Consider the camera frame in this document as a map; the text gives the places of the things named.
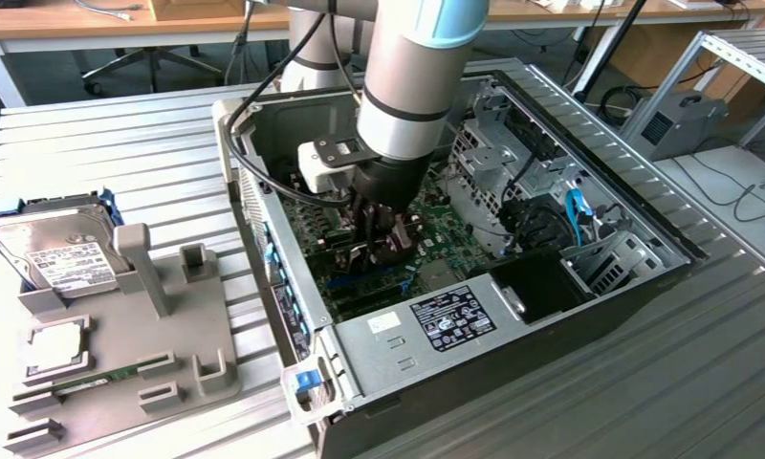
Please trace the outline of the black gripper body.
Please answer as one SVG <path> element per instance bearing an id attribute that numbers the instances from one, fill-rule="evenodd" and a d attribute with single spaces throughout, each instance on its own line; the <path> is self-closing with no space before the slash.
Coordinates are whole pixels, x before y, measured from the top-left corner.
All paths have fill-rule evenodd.
<path id="1" fill-rule="evenodd" d="M 430 155 L 413 160 L 380 157 L 357 166 L 353 189 L 372 204 L 401 213 L 420 193 L 429 164 Z"/>

